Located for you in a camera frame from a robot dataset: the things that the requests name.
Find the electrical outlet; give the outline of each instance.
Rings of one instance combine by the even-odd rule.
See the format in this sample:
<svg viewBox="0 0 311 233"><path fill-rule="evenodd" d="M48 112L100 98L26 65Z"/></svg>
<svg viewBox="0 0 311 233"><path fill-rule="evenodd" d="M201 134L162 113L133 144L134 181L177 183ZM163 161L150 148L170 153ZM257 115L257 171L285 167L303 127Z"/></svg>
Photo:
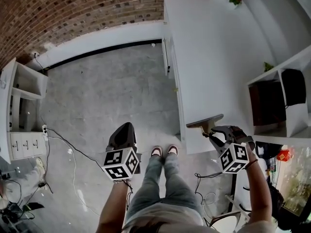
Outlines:
<svg viewBox="0 0 311 233"><path fill-rule="evenodd" d="M48 136L48 130L47 130L46 124L42 125L42 131L43 131L43 138L47 142L49 136Z"/></svg>

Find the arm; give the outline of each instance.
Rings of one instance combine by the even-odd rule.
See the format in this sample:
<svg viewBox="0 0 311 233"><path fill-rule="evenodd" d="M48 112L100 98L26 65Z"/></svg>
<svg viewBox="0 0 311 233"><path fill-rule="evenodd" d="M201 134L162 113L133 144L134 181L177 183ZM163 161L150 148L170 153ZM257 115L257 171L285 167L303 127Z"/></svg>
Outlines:
<svg viewBox="0 0 311 233"><path fill-rule="evenodd" d="M127 185L115 183L103 208L96 233L121 232L125 215Z"/></svg>
<svg viewBox="0 0 311 233"><path fill-rule="evenodd" d="M248 157L250 162L256 160L256 155L250 150L248 150ZM258 162L253 163L246 172L252 207L249 223L257 221L270 222L272 216L271 194Z"/></svg>

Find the shoe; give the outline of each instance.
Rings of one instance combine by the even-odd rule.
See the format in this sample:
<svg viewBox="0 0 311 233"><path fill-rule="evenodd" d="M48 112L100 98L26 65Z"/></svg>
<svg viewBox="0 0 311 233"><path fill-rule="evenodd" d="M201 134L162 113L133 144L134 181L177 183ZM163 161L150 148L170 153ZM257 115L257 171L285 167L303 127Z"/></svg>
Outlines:
<svg viewBox="0 0 311 233"><path fill-rule="evenodd" d="M162 157L162 148L160 146L155 146L154 149L151 151L151 157L154 155Z"/></svg>
<svg viewBox="0 0 311 233"><path fill-rule="evenodd" d="M43 161L40 158L36 158L35 162L37 163L37 167L40 170L40 182L44 182L45 169L43 166Z"/></svg>
<svg viewBox="0 0 311 233"><path fill-rule="evenodd" d="M178 148L175 145L171 145L169 147L169 150L167 151L167 154L169 153L173 153L176 154L178 156Z"/></svg>

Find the black speaker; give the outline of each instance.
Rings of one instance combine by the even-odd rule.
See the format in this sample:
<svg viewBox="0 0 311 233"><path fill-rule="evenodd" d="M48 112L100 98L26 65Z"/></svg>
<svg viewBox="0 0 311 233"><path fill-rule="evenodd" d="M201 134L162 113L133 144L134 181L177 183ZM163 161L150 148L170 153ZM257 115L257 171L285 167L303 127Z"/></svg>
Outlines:
<svg viewBox="0 0 311 233"><path fill-rule="evenodd" d="M287 106L306 102L305 78L300 70L286 69L282 72L282 82Z"/></svg>

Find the gray floor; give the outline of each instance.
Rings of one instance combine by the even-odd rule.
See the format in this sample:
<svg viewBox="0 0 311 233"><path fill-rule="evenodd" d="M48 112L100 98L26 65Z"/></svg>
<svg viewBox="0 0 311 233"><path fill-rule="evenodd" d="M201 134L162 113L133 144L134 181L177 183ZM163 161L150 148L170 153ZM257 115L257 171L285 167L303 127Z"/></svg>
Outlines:
<svg viewBox="0 0 311 233"><path fill-rule="evenodd" d="M154 145L166 149L170 144L180 147L174 136L179 131L179 118L174 80L164 75L161 46L136 46L93 55L52 69L48 73L46 98L39 108L49 128L55 129L77 149L102 161L102 153L110 135L123 123L132 122L137 136L138 151L142 153L144 173ZM54 194L37 192L31 199L45 209L34 211L29 223L35 231L95 232L98 216L113 183L99 167L80 153L75 153L77 193L90 209L76 197L73 189L75 162L69 147L59 139L50 139L47 181ZM180 173L195 189L194 174L218 172L216 152L186 155L180 148ZM15 161L5 169L19 166L21 176L31 170L34 159ZM135 175L132 187L136 192L143 174ZM164 175L160 179L160 194L165 194ZM231 189L231 176L222 175L202 180L199 192L203 197L214 192L217 201L210 206L209 215L227 209L224 194Z"/></svg>

